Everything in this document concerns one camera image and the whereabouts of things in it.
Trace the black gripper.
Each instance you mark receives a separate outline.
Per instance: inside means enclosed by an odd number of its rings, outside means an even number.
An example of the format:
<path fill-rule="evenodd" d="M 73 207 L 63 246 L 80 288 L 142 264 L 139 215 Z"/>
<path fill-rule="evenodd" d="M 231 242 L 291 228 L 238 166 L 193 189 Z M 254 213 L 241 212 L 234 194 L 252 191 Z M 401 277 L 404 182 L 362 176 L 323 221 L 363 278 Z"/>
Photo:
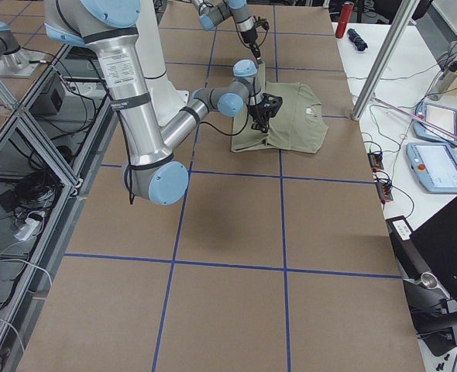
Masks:
<path fill-rule="evenodd" d="M 268 133 L 270 128 L 270 119 L 263 114 L 262 101 L 257 105 L 249 106 L 249 114 L 253 119 L 251 129 L 260 130 L 261 133 Z"/>
<path fill-rule="evenodd" d="M 256 62 L 260 65 L 263 62 L 260 49 L 256 42 L 257 40 L 257 31 L 254 29 L 249 29 L 242 32 L 242 40 L 245 45 L 251 50 Z"/>

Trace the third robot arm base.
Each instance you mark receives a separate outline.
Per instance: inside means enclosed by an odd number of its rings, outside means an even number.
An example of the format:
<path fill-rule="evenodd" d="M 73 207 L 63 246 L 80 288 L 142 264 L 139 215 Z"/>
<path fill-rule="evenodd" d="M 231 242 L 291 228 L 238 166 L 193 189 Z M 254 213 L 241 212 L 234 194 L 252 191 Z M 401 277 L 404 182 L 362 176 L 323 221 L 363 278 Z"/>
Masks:
<path fill-rule="evenodd" d="M 30 77 L 42 61 L 46 61 L 44 52 L 23 49 L 9 26 L 0 22 L 0 77 Z"/>

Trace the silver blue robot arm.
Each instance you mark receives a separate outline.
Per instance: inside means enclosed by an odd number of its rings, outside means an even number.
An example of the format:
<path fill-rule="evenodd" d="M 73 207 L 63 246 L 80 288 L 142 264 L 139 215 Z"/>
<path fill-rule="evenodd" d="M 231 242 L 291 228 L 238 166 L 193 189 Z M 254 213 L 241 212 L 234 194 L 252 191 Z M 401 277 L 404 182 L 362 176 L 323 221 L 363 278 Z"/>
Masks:
<path fill-rule="evenodd" d="M 195 1 L 200 24 L 213 29 L 226 19 L 235 27 L 255 60 L 240 60 L 233 67 L 234 78 L 226 88 L 200 88 L 173 118 L 161 126 L 154 104 L 168 102 L 150 92 L 143 73 L 145 62 L 136 51 L 137 41 L 149 53 L 161 55 L 158 25 L 153 11 L 140 1 L 46 1 L 46 34 L 52 40 L 92 50 L 103 73 L 110 105 L 117 113 L 125 138 L 128 162 L 123 167 L 123 184 L 130 198 L 141 197 L 157 205 L 172 205 L 183 198 L 189 182 L 187 168 L 174 160 L 174 149 L 202 122 L 209 112 L 228 117 L 247 111 L 246 124 L 267 133 L 270 119 L 283 103 L 266 93 L 258 78 L 262 63 L 256 19 L 245 1 L 222 1 L 213 5 Z"/>
<path fill-rule="evenodd" d="M 267 19 L 255 17 L 247 1 L 220 1 L 217 5 L 210 1 L 191 1 L 198 12 L 198 19 L 204 30 L 213 30 L 227 19 L 232 19 L 239 40 L 249 49 L 258 64 L 263 62 L 260 46 L 266 40 L 270 29 Z"/>

